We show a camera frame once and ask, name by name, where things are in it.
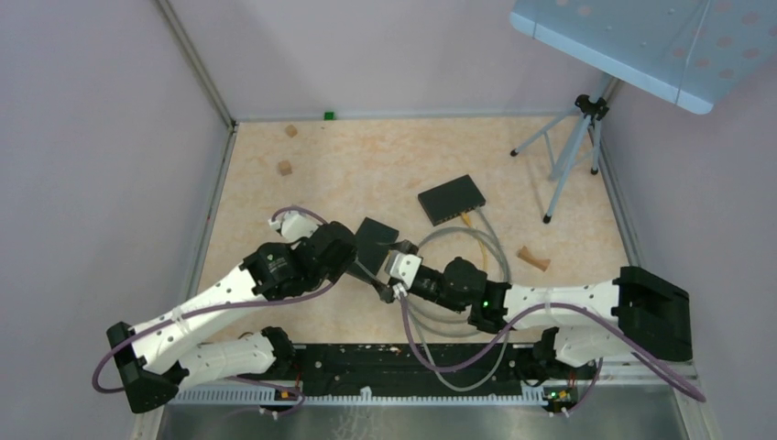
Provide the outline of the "black network switch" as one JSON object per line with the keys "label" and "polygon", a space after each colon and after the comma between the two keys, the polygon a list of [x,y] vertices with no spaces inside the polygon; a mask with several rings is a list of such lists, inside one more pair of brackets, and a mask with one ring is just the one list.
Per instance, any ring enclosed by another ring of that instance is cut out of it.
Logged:
{"label": "black network switch", "polygon": [[420,192],[418,201],[432,226],[473,212],[487,203],[469,174]]}
{"label": "black network switch", "polygon": [[365,217],[356,231],[357,262],[348,270],[355,278],[370,282],[370,275],[378,275],[388,254],[388,245],[399,237],[399,231],[391,226]]}

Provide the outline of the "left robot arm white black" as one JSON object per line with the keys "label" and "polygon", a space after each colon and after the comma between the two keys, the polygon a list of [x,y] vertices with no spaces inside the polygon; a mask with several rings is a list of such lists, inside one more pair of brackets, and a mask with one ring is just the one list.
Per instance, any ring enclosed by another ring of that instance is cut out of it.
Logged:
{"label": "left robot arm white black", "polygon": [[331,289],[356,262],[355,234],[339,222],[282,228],[283,241],[261,245],[222,279],[172,310],[141,324],[106,331],[120,387],[134,414],[167,404],[180,392],[215,380],[292,371],[295,348],[280,327],[235,340],[210,337],[260,309],[309,301]]}

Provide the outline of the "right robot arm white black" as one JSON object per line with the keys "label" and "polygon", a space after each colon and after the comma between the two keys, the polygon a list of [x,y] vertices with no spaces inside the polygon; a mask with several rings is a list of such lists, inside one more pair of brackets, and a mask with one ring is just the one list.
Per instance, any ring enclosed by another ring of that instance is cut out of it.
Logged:
{"label": "right robot arm white black", "polygon": [[693,357],[688,292],[641,267],[625,266],[615,279],[595,284],[541,288],[489,280],[463,258],[439,271],[419,256],[394,251],[386,272],[388,282],[372,283],[385,303],[415,295],[467,313],[469,325],[496,337],[542,328],[534,356],[550,378],[626,353],[669,362]]}

